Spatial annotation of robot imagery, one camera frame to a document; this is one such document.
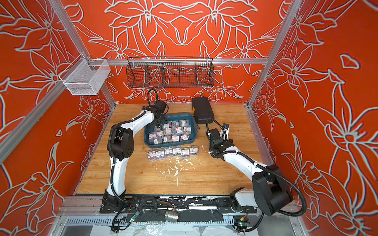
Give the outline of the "removed paper clip box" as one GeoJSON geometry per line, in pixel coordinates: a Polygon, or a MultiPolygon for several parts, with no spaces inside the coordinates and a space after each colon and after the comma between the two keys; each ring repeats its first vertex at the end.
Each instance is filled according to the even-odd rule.
{"type": "Polygon", "coordinates": [[[190,156],[197,157],[198,156],[198,146],[191,146],[190,147],[190,156]]]}
{"type": "Polygon", "coordinates": [[[170,148],[165,148],[164,149],[164,156],[165,158],[171,158],[173,157],[173,149],[170,147],[170,148]]]}
{"type": "Polygon", "coordinates": [[[165,159],[164,149],[163,148],[157,149],[156,150],[156,160],[162,160],[162,159],[165,159]]]}
{"type": "Polygon", "coordinates": [[[172,150],[173,150],[173,156],[181,156],[181,147],[180,146],[173,147],[172,150]]]}
{"type": "Polygon", "coordinates": [[[156,151],[153,149],[153,150],[150,150],[147,152],[147,157],[148,157],[148,161],[149,162],[152,162],[152,161],[155,161],[157,156],[156,156],[156,151]]]}

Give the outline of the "blue plastic storage tray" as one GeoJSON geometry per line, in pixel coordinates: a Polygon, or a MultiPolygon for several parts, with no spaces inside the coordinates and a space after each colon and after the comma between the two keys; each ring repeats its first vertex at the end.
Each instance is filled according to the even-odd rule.
{"type": "Polygon", "coordinates": [[[147,125],[144,128],[144,143],[150,148],[192,144],[197,138],[195,120],[189,113],[168,114],[164,125],[147,125]],[[172,142],[172,135],[188,135],[187,141],[172,142]]]}

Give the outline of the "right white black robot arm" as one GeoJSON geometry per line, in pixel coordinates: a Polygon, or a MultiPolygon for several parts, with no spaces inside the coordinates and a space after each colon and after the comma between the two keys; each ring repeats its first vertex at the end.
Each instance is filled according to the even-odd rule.
{"type": "Polygon", "coordinates": [[[258,208],[267,216],[277,212],[289,217],[304,215],[307,202],[299,188],[283,176],[278,166],[265,165],[241,152],[228,135],[228,124],[220,125],[215,119],[207,119],[209,154],[236,167],[253,184],[252,190],[240,188],[233,192],[231,197],[236,205],[258,208]],[[285,211],[283,208],[293,201],[292,190],[297,193],[301,207],[297,211],[285,211]]]}

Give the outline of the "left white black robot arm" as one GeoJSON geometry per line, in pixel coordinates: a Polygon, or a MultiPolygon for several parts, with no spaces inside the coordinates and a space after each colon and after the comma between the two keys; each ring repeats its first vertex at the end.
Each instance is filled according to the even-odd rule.
{"type": "Polygon", "coordinates": [[[111,161],[111,171],[108,188],[104,191],[100,213],[118,213],[127,204],[135,201],[134,197],[126,195],[125,178],[129,158],[134,152],[134,137],[146,126],[161,125],[169,106],[159,98],[129,121],[120,122],[110,129],[107,150],[111,161]]]}

